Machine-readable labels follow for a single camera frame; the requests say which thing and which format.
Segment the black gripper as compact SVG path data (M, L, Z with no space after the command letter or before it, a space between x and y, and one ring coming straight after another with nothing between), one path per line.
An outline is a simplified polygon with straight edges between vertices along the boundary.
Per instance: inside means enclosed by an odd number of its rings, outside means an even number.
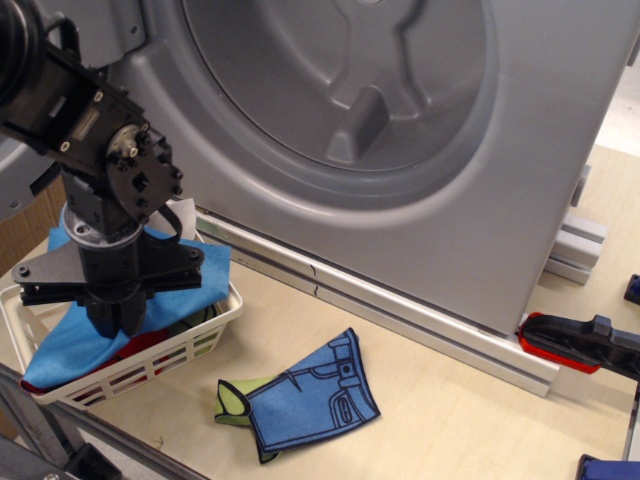
M70 240L11 270L26 305L83 302L95 330L113 339L120 329L129 337L141 329L146 301L157 292L201 286L204 252L181 243L160 246L144 232L115 249L91 250Z

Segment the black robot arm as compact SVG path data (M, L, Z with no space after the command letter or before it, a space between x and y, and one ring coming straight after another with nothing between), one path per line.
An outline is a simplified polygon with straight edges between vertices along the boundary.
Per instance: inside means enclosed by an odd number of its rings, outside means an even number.
M203 252L152 236L182 172L165 138L121 90L80 62L73 22L48 24L31 1L1 5L1 130L52 158L62 174L68 242L17 265L27 305L74 301L103 337L136 335L156 293L197 288Z

